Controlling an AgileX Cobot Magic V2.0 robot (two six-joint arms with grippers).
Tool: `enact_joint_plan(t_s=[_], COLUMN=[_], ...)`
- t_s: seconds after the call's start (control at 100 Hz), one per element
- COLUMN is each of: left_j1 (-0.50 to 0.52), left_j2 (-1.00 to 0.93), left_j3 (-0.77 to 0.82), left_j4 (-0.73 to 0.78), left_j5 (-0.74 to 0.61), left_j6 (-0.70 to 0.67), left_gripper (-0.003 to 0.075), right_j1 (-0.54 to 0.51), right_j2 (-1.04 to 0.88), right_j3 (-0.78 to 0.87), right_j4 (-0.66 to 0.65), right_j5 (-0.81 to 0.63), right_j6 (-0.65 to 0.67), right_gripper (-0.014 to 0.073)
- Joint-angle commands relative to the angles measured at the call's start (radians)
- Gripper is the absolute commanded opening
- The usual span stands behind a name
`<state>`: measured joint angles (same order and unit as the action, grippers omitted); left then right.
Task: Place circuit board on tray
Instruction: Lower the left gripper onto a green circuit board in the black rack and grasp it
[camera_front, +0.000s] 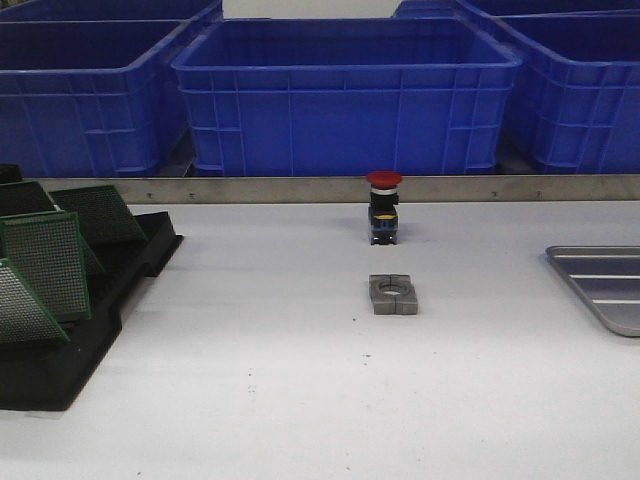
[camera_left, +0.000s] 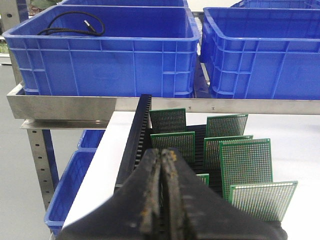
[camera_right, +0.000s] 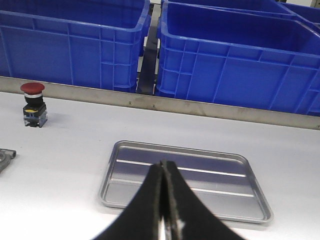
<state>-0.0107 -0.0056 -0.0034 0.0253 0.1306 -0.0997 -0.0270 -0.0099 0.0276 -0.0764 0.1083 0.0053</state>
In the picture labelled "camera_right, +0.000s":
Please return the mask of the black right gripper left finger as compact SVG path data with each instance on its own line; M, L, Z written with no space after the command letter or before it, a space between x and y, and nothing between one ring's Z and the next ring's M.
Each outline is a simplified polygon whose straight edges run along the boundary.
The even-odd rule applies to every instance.
M150 166L148 173L127 207L96 240L158 240L161 220L163 169Z

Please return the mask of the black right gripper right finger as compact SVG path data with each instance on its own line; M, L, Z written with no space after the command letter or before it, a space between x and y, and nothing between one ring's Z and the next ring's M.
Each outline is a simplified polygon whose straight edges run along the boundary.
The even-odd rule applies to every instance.
M173 161L162 161L161 213L167 240L242 240L201 202Z

